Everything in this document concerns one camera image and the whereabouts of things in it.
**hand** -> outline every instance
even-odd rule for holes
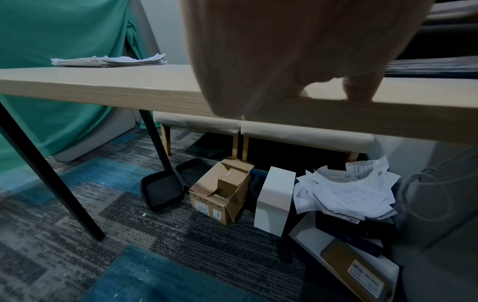
[[[191,64],[214,114],[237,117],[344,78],[370,101],[433,0],[182,0]]]

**table leg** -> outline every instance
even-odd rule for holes
[[[43,155],[21,130],[1,102],[0,133],[88,233],[98,241],[103,240],[105,234],[43,158]]]
[[[165,170],[172,169],[171,163],[169,162],[166,151],[164,151],[163,144],[161,143],[161,138],[159,137],[159,133],[156,129],[156,125],[154,124],[151,113],[147,110],[140,110],[139,113],[143,118],[144,125],[146,126],[148,134],[153,141],[154,148],[156,148],[156,152],[159,155],[159,160],[161,161],[161,164],[163,164],[163,168]]]

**gray carpet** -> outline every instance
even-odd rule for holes
[[[101,157],[161,171],[146,131],[133,132],[139,136],[68,165],[50,163],[65,172]],[[208,140],[171,130],[171,138],[173,167],[194,157],[214,164],[230,153],[231,137]],[[152,213],[141,196],[98,182],[80,182],[71,190],[107,235],[103,242],[94,241],[58,200],[31,205],[0,191],[0,301],[77,301],[130,244],[263,299],[357,301],[293,242],[254,228],[254,213],[247,209],[224,227],[193,211],[189,195]]]

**black tray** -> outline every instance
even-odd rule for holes
[[[200,158],[195,158],[176,167],[179,176],[183,179],[186,190],[190,189],[206,172],[211,169],[211,165]]]
[[[184,197],[184,186],[173,170],[165,170],[141,180],[141,195],[149,209],[159,211]]]

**wooden table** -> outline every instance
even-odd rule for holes
[[[283,100],[238,118],[477,145],[477,83],[384,79],[374,102],[362,104],[343,101],[341,80],[335,79],[308,86],[309,98]],[[3,69],[0,94],[140,109],[166,169],[167,156],[147,110],[215,116],[189,65]],[[84,228],[102,240],[103,232],[2,105],[0,132]]]

